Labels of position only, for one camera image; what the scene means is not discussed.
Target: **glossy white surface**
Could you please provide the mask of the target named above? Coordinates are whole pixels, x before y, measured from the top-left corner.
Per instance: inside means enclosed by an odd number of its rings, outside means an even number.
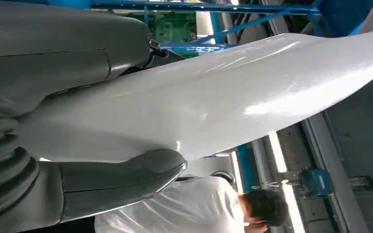
[[[263,137],[373,79],[373,33],[282,34],[41,104],[22,146],[53,161],[120,162],[169,148],[193,160]]]

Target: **blue metal beam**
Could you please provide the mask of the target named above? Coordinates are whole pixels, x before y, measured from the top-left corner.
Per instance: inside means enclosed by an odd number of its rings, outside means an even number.
[[[271,20],[273,18],[283,16],[286,13],[287,13],[287,11],[281,11],[279,13],[275,13],[275,14],[271,14],[271,15],[268,15],[268,16],[265,16],[265,17],[262,17],[262,18],[258,18],[256,20],[250,21],[248,23],[244,23],[244,24],[241,24],[239,26],[233,27],[229,30],[224,30],[222,32],[215,33],[213,35],[209,35],[209,36],[203,37],[201,39],[194,40],[191,43],[202,43],[202,42],[208,41],[210,39],[216,38],[218,36],[224,36],[224,35],[227,35],[229,33],[241,31],[241,30],[246,29],[248,27],[251,27],[251,26],[254,26],[254,25],[257,25],[257,24],[260,24],[260,23],[268,22],[269,20]]]
[[[218,13],[216,12],[210,12],[211,15],[211,23],[212,23],[212,29],[214,30],[214,33],[220,32],[221,30],[221,24],[220,20],[218,18]],[[223,36],[218,36],[215,38],[215,42],[217,43],[223,43]]]
[[[362,23],[360,23],[359,25],[358,25],[358,27],[356,27],[352,32],[350,32],[348,35],[356,35],[356,34],[358,34],[358,32],[359,32],[359,30],[361,29],[361,27],[362,27]]]
[[[143,11],[147,6],[149,10],[157,11],[211,11],[229,13],[256,13],[273,14],[285,11],[285,15],[320,15],[320,11],[312,6],[279,6],[279,5],[229,5],[212,3],[187,2],[154,2],[154,1],[122,1],[122,0],[93,0],[95,9],[126,9]]]
[[[237,147],[238,149],[238,160],[241,171],[242,186],[245,193],[252,191],[252,186],[255,185],[254,171],[252,169],[252,161],[249,158],[247,150],[247,144],[243,144]]]

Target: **fluorescent light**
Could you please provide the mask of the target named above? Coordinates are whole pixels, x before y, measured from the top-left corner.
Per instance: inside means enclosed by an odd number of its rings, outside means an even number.
[[[274,131],[269,133],[268,136],[271,141],[272,153],[275,158],[275,163],[277,165],[278,172],[287,172],[287,164],[285,164],[284,155],[282,153],[281,145],[279,144],[277,133]]]
[[[300,209],[295,198],[294,189],[287,184],[288,181],[283,181],[282,190],[284,191],[285,201],[288,204],[289,217],[291,218],[294,233],[305,233],[304,224],[302,222]]]
[[[179,152],[181,150],[181,142],[176,141],[176,151]]]
[[[282,153],[277,133],[275,131],[271,132],[268,134],[268,137],[270,138],[272,153],[275,158],[278,172],[287,172],[287,164],[285,164],[284,155]],[[305,233],[300,209],[298,208],[297,199],[295,198],[294,189],[287,183],[287,180],[282,181],[282,190],[284,191],[285,201],[288,204],[289,217],[291,218],[294,233]]]
[[[234,170],[235,180],[237,181],[238,193],[244,193],[244,188],[242,187],[241,172],[239,170],[237,153],[233,151],[231,153],[232,168]]]
[[[215,154],[216,157],[229,157],[231,154],[228,154],[228,153],[218,153],[218,154]]]
[[[39,158],[39,161],[47,161],[47,162],[51,162],[51,160],[49,160],[49,159],[45,159],[45,158]]]

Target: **blue machine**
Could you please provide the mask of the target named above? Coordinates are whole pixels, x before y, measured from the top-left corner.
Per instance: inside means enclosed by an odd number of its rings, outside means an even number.
[[[308,168],[300,172],[300,188],[304,197],[326,196],[332,194],[332,185],[327,171]]]

